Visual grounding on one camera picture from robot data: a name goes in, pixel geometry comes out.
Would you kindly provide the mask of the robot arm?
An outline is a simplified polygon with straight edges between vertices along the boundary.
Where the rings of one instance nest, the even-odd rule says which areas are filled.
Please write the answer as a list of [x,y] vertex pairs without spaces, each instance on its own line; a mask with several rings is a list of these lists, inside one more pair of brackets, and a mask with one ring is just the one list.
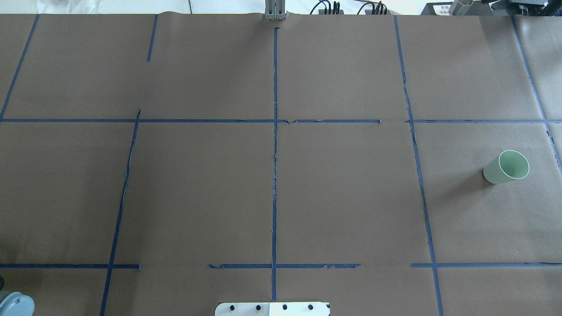
[[2,291],[0,295],[1,316],[32,316],[35,311],[34,300],[20,292]]

